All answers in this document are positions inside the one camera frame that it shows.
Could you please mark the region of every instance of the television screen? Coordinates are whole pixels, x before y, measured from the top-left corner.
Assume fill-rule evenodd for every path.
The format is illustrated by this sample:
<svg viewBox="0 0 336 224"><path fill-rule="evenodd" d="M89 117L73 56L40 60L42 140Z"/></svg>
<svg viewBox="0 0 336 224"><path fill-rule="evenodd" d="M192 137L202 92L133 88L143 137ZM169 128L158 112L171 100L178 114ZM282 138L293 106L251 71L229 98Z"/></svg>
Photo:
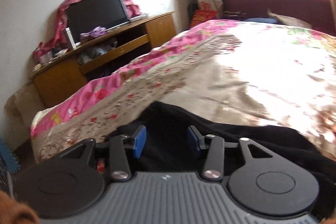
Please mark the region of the television screen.
<svg viewBox="0 0 336 224"><path fill-rule="evenodd" d="M68 27L75 42L80 34L100 26L110 29L129 21L122 0L82 0L66 9Z"/></svg>

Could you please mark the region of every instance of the purple cloth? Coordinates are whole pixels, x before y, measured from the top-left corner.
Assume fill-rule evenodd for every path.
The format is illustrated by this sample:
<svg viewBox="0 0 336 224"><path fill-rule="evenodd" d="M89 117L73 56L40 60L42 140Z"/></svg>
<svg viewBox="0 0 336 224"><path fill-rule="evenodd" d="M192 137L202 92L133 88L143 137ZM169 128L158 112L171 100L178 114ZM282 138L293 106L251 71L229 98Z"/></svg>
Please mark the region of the purple cloth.
<svg viewBox="0 0 336 224"><path fill-rule="evenodd" d="M88 41L92 38L100 37L106 33L107 31L105 27L98 26L94 28L91 32L81 33L81 42Z"/></svg>

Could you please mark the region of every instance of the maroon headboard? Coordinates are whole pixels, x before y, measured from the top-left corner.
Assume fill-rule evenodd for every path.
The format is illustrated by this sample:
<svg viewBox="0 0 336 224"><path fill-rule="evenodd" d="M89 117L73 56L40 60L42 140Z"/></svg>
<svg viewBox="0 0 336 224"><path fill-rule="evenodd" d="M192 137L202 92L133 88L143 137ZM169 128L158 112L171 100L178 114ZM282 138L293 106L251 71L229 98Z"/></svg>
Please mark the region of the maroon headboard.
<svg viewBox="0 0 336 224"><path fill-rule="evenodd" d="M224 10L241 11L247 18L268 17L273 13L310 23L313 29L336 36L330 0L224 0Z"/></svg>

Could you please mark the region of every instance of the bed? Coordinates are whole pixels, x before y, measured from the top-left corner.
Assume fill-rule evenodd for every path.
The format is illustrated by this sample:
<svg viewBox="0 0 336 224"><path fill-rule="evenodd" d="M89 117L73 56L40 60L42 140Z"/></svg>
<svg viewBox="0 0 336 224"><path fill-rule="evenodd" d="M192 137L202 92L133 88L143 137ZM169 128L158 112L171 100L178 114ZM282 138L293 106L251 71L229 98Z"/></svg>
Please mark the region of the bed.
<svg viewBox="0 0 336 224"><path fill-rule="evenodd" d="M334 159L335 42L298 27L202 23L39 112L31 126L36 161L85 138L104 141L155 100L213 122L294 128Z"/></svg>

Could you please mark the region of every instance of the gray ribbed surface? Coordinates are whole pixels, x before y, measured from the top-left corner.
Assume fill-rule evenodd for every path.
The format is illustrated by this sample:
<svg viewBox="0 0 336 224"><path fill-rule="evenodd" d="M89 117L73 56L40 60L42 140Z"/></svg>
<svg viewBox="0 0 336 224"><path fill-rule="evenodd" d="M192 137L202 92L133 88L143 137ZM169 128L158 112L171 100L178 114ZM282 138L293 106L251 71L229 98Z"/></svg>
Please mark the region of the gray ribbed surface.
<svg viewBox="0 0 336 224"><path fill-rule="evenodd" d="M269 220L245 213L223 187L195 173L138 173L127 183L111 184L98 203L75 217L42 224L315 224L310 215Z"/></svg>

